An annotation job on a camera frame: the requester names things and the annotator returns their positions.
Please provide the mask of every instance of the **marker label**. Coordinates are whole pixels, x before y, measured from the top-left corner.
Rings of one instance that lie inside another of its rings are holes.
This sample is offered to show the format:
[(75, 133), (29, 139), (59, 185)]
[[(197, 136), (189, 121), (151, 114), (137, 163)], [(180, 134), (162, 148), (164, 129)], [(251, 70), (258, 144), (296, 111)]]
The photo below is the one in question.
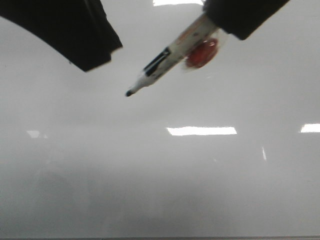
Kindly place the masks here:
[(206, 16), (203, 14), (197, 20), (195, 20), (186, 30), (184, 30), (177, 38), (175, 44), (181, 44), (190, 34), (196, 34), (195, 30), (206, 20)]
[(148, 77), (153, 74), (159, 65), (171, 54), (171, 51), (166, 47), (155, 59), (153, 59), (143, 70)]

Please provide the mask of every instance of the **marker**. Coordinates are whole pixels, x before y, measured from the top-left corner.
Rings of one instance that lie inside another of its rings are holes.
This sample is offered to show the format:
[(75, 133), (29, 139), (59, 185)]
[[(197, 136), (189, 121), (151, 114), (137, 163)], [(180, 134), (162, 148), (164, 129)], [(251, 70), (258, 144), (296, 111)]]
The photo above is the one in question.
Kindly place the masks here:
[(143, 87), (154, 84), (218, 29), (203, 13), (142, 70), (136, 83), (130, 87), (125, 95), (129, 97)]

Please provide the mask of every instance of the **marker tip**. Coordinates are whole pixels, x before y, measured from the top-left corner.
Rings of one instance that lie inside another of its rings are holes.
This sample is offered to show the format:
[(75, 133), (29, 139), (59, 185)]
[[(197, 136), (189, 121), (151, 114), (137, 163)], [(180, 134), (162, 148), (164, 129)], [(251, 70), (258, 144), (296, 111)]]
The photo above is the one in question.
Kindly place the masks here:
[(129, 90), (129, 91), (127, 91), (126, 93), (125, 93), (125, 95), (127, 96), (127, 97), (130, 97), (132, 94), (134, 94), (131, 90)]

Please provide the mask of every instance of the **white surface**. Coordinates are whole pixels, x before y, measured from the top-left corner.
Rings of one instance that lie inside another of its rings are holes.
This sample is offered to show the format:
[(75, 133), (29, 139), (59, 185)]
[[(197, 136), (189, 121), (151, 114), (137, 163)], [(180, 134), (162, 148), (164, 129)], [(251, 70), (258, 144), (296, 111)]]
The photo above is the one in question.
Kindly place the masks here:
[(0, 238), (320, 235), (320, 1), (129, 98), (201, 6), (103, 5), (124, 48), (89, 73), (0, 19)]

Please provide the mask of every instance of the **black marker tip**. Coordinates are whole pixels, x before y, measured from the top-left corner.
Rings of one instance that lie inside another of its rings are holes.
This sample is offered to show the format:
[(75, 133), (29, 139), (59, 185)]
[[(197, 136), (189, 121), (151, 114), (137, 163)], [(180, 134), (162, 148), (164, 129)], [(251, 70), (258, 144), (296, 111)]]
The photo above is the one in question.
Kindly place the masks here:
[(127, 96), (127, 97), (130, 97), (132, 94), (134, 94), (131, 90), (129, 90), (129, 91), (127, 91), (126, 93), (125, 93), (125, 95)]

